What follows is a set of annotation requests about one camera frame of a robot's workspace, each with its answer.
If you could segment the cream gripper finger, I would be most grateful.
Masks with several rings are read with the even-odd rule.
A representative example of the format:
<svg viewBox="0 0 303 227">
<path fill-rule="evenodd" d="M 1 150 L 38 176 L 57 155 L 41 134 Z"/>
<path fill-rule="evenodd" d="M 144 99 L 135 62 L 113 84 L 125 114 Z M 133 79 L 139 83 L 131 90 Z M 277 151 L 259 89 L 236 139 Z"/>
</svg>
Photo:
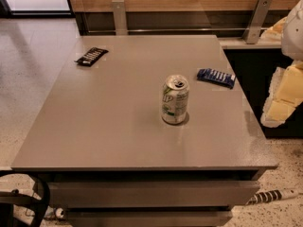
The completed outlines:
<svg viewBox="0 0 303 227">
<path fill-rule="evenodd" d="M 281 41 L 282 31 L 284 24 L 286 22 L 286 17 L 277 21 L 273 26 L 266 29 L 260 36 L 262 40 L 270 40 L 270 41 Z"/>
<path fill-rule="evenodd" d="M 278 67 L 262 109 L 261 124 L 268 128 L 284 124 L 302 102 L 303 62 L 293 61 L 286 69 Z"/>
</svg>

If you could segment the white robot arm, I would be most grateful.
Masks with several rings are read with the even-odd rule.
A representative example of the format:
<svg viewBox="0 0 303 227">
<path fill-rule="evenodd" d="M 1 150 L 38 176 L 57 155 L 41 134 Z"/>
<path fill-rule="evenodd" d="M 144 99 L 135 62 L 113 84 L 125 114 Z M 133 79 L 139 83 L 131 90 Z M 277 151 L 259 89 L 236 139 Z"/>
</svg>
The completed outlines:
<svg viewBox="0 0 303 227">
<path fill-rule="evenodd" d="M 303 0 L 262 34 L 263 40 L 281 42 L 282 54 L 293 60 L 286 69 L 278 67 L 269 86 L 260 122 L 268 128 L 285 123 L 303 102 Z"/>
</svg>

